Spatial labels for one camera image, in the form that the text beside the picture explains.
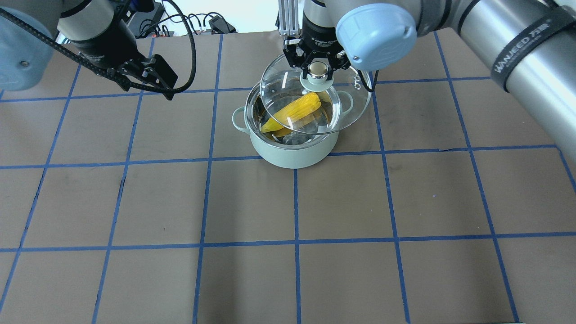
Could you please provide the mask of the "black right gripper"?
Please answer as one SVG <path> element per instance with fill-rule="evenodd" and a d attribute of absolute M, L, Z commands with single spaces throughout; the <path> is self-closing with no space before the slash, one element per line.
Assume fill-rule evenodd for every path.
<path fill-rule="evenodd" d="M 309 65 L 319 59 L 328 61 L 327 80 L 333 81 L 337 70 L 347 70 L 351 63 L 337 40 L 335 27 L 305 27 L 301 35 L 283 30 L 283 54 L 289 68 L 299 68 L 301 79 L 308 80 Z"/>

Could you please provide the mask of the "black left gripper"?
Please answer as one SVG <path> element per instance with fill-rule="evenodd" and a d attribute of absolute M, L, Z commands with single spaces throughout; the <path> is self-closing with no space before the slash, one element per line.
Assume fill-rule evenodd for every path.
<path fill-rule="evenodd" d="M 98 35 L 72 36 L 70 42 L 94 66 L 89 69 L 95 74 L 115 82 L 122 89 L 132 87 L 173 100 L 178 75 L 162 55 L 144 57 L 124 21 L 112 18 Z"/>

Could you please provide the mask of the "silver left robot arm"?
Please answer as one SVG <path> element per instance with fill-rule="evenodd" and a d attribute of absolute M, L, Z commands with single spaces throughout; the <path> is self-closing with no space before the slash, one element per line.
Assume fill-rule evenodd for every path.
<path fill-rule="evenodd" d="M 131 88 L 163 94 L 167 100 L 187 90 L 158 55 L 139 52 L 124 19 L 128 12 L 151 12 L 153 0 L 3 0 L 1 2 L 1 88 L 28 90 L 43 78 L 57 51 L 95 75 Z"/>

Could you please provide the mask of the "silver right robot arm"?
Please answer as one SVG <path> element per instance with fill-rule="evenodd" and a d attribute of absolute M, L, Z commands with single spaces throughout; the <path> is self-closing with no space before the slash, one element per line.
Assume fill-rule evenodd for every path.
<path fill-rule="evenodd" d="M 278 1 L 276 25 L 292 67 L 315 58 L 328 73 L 376 72 L 405 57 L 417 37 L 451 28 L 572 160 L 576 156 L 573 0 Z"/>

